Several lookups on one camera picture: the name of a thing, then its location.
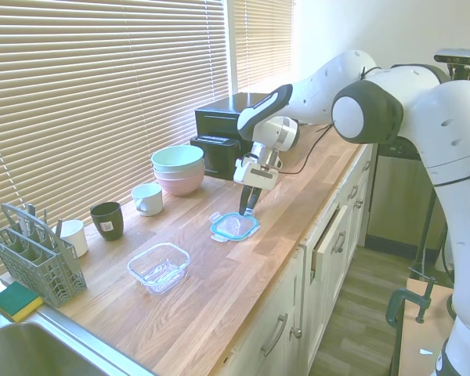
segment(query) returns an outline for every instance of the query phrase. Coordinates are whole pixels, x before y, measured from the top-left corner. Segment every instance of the mint green bowl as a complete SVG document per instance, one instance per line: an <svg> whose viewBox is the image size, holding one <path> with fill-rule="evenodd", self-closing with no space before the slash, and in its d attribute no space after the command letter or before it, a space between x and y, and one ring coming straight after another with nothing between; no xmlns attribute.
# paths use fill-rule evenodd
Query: mint green bowl
<svg viewBox="0 0 470 376"><path fill-rule="evenodd" d="M169 146L153 153L151 163L157 171L177 172L200 165L203 156L204 151L197 146Z"/></svg>

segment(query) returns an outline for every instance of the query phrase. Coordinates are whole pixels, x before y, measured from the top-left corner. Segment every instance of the dish rack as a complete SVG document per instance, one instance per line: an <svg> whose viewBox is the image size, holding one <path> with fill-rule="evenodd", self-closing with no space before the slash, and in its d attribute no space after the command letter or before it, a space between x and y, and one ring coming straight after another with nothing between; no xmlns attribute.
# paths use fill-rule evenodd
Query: dish rack
<svg viewBox="0 0 470 376"><path fill-rule="evenodd" d="M0 230L0 259L14 279L55 307L87 288L73 245L26 211L10 204L2 210L10 226Z"/></svg>

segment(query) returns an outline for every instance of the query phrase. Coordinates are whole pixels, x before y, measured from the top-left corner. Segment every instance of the white mug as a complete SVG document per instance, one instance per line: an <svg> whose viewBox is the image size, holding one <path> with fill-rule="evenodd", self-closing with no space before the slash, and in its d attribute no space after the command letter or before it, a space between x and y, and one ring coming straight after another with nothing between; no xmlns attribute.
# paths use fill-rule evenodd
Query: white mug
<svg viewBox="0 0 470 376"><path fill-rule="evenodd" d="M160 213L164 207L162 187L159 184L142 184L134 188L131 195L136 204L136 210L145 217Z"/></svg>
<svg viewBox="0 0 470 376"><path fill-rule="evenodd" d="M52 231L56 232L57 226L52 228ZM69 221L63 221L61 226L61 239L73 244L77 256L84 255L89 249L87 245L87 239L85 238L84 223L78 219L71 219Z"/></svg>

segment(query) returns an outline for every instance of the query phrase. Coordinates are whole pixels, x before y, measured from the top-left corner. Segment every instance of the window blinds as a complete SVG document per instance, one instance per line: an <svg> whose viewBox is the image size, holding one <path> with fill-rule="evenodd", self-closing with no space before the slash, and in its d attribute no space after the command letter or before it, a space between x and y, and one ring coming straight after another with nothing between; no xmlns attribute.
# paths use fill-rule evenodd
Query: window blinds
<svg viewBox="0 0 470 376"><path fill-rule="evenodd" d="M291 70L293 0L233 0L238 90Z"/></svg>
<svg viewBox="0 0 470 376"><path fill-rule="evenodd" d="M0 0L0 204L88 222L228 85L218 0Z"/></svg>

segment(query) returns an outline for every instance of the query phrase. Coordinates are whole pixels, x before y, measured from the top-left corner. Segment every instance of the stainless steel sink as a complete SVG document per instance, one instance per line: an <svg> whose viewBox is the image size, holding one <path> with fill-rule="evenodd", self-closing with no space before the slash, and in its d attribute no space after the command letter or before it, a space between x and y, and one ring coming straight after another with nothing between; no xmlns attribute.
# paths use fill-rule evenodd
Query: stainless steel sink
<svg viewBox="0 0 470 376"><path fill-rule="evenodd" d="M0 314L1 376L106 374L154 375L47 305L20 324Z"/></svg>

